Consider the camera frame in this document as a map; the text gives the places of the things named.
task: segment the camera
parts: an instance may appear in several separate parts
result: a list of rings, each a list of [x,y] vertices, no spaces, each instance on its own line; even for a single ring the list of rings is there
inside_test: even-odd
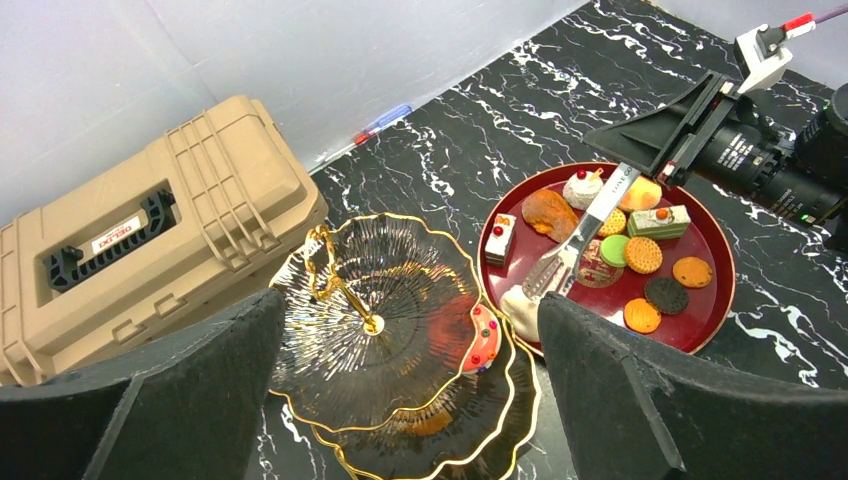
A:
[[[583,142],[669,188],[694,173],[802,226],[835,219],[825,246],[848,253],[848,84],[794,141],[759,112],[766,91],[737,90],[707,72],[668,105],[589,131]]]

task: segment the cake slice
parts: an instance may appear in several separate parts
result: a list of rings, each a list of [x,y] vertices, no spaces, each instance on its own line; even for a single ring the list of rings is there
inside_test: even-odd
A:
[[[691,223],[685,205],[655,208],[630,214],[627,233],[630,237],[668,240],[682,237]]]
[[[514,216],[504,213],[499,213],[495,217],[492,231],[489,233],[486,246],[483,248],[486,263],[489,265],[495,267],[506,265],[509,249],[512,247],[512,239],[515,236],[516,220]]]

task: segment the camera lens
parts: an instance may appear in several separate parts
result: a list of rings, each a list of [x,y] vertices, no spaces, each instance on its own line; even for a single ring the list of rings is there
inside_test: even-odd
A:
[[[820,225],[842,206],[848,194],[817,182],[793,166],[778,166],[752,200],[794,222]]]
[[[693,163],[698,175],[737,195],[749,196],[757,180],[774,164],[763,134],[755,127],[725,121]]]
[[[791,165],[775,147],[757,128],[727,121],[698,155],[693,169],[787,220],[824,223],[848,199],[848,192]]]
[[[822,181],[848,186],[848,84],[798,135],[795,156],[800,168]]]

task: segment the toy food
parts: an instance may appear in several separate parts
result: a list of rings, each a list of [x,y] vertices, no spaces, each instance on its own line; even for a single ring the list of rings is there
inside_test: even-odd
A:
[[[677,280],[654,277],[645,284],[645,298],[661,313],[677,315],[689,306],[689,294]]]
[[[662,207],[633,212],[627,220],[627,233],[631,237],[668,240],[682,237],[691,223],[685,205]]]
[[[601,225],[601,229],[598,230],[598,236],[606,238],[610,235],[618,235],[624,231],[625,226],[627,226],[627,217],[624,216],[624,212],[616,208],[612,211],[609,218],[607,218],[607,221]]]
[[[593,174],[589,174],[585,170],[578,170],[565,183],[562,196],[572,207],[578,210],[586,210],[604,186],[601,173],[603,173],[602,169],[598,169]]]
[[[477,340],[462,366],[462,373],[466,375],[486,371],[492,366],[501,348],[501,329],[495,314],[488,308],[477,305],[472,310],[471,317],[477,326]]]
[[[704,288],[713,280],[713,269],[698,257],[684,257],[674,263],[671,273],[687,288]]]
[[[639,177],[618,204],[624,212],[650,210],[660,204],[662,188],[645,177]]]
[[[644,298],[635,298],[624,306],[624,324],[634,332],[653,333],[661,321],[660,312]]]
[[[539,342],[539,302],[527,298],[521,285],[514,285],[503,294],[500,307],[516,335],[528,342]]]
[[[630,239],[624,235],[611,235],[601,242],[601,260],[617,268],[627,266],[624,260],[624,247]]]
[[[486,239],[485,248],[483,248],[486,263],[489,265],[495,267],[506,265],[509,249],[512,247],[512,239],[515,237],[515,221],[516,218],[512,215],[499,213],[495,216],[492,231],[489,233],[489,238]]]
[[[562,195],[548,189],[527,197],[521,205],[521,215],[536,232],[551,237],[557,243],[564,242],[579,221]]]
[[[624,246],[624,260],[636,273],[654,273],[662,265],[662,250],[648,237],[633,237]]]

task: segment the croissant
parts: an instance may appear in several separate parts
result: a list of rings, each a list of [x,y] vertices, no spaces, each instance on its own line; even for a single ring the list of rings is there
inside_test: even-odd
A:
[[[564,242],[577,228],[577,214],[562,195],[553,190],[539,190],[524,200],[521,216],[536,232]]]

